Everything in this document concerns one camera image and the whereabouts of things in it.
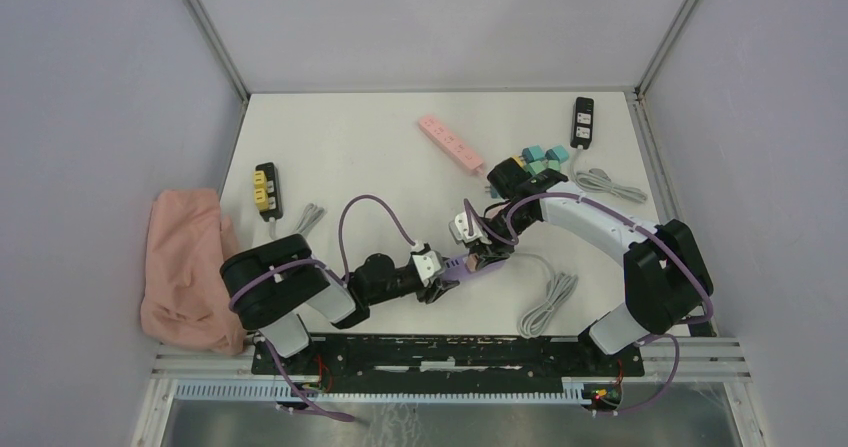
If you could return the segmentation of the purple power strip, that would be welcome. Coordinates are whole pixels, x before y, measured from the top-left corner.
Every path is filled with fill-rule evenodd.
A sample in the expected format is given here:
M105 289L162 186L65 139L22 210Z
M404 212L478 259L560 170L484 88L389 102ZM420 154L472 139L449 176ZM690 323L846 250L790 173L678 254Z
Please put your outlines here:
M441 280L444 282L463 282L472 278L480 277L489 273L493 273L500 269L505 262L495 262L478 270L472 270L467 265L468 255L461 255L449 258L445 261L445 270L441 274Z

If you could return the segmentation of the beige pink charger plug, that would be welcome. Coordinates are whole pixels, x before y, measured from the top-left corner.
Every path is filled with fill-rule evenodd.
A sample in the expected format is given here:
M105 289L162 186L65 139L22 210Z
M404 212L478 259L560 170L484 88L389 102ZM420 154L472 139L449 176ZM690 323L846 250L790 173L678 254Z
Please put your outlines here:
M470 254L465 260L466 269L469 272L478 272L485 267L485 262L476 254Z

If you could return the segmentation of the green cube plug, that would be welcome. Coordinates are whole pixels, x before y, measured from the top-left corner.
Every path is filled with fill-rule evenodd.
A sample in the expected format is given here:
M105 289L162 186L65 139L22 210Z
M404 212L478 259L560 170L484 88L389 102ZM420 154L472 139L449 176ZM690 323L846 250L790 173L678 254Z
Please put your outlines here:
M546 159L546 160L537 160L530 162L526 165L526 171L531 175L535 176L542 173L544 170L553 170L555 172L561 171L561 163L557 160Z

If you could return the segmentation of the teal USB charger plug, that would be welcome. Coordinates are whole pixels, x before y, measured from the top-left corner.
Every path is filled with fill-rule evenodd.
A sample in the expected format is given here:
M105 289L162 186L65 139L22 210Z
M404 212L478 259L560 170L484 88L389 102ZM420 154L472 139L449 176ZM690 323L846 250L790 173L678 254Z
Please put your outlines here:
M527 164L542 161L546 158L545 151L539 145L525 147L521 152L521 158Z
M559 164L563 164L569 160L570 154L563 145L555 145L545 152L545 158L548 161L556 161Z

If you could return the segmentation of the pink power strip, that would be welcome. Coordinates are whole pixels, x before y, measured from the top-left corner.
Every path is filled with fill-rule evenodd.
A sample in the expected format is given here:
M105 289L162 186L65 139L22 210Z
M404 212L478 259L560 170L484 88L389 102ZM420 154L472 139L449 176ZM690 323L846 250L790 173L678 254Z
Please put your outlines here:
M482 173L483 158L441 120L435 116L426 115L418 120L418 127L431 142L437 145L465 172L470 175Z

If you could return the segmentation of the small black power strip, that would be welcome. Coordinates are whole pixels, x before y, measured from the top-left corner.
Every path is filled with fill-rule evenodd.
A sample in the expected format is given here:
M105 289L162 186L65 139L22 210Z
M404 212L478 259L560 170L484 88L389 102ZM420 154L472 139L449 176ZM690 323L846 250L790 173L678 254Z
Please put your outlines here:
M279 192L278 170L273 162L258 164L255 170L263 170L267 176L267 192L270 198L270 209L258 213L265 222L277 221L283 217L282 201Z

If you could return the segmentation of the black power strip green USB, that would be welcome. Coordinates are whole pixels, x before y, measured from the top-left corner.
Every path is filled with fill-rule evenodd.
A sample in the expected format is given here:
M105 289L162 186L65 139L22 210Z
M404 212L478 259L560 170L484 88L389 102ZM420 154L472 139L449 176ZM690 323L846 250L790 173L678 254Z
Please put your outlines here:
M593 140L594 106L592 98L577 97L572 117L570 145L575 149L587 150Z

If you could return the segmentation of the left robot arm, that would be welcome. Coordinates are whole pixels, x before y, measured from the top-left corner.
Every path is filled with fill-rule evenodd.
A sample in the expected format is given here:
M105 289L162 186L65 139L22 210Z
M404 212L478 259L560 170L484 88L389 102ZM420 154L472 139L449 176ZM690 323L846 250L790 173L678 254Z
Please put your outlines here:
M307 305L333 327L348 329L367 320L377 304L408 295L435 302L460 284L451 274L456 266L429 244L415 243L402 266L377 253L343 278L313 256L303 235L293 234L232 256L219 274L242 327L270 341L279 364L299 374L315 358L299 307Z

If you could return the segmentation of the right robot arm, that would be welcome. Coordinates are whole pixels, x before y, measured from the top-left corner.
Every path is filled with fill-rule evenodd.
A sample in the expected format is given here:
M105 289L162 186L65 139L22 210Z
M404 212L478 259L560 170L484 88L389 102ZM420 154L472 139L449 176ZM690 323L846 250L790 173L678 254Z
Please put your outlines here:
M585 372L602 375L624 348L678 324L712 319L714 287L685 223L656 224L626 215L589 196L565 174L549 168L531 174L512 158L496 165L487 179L505 205L483 217L466 203L451 225L476 269L509 258L520 235L536 223L577 235L621 266L623 302L579 336L577 359Z

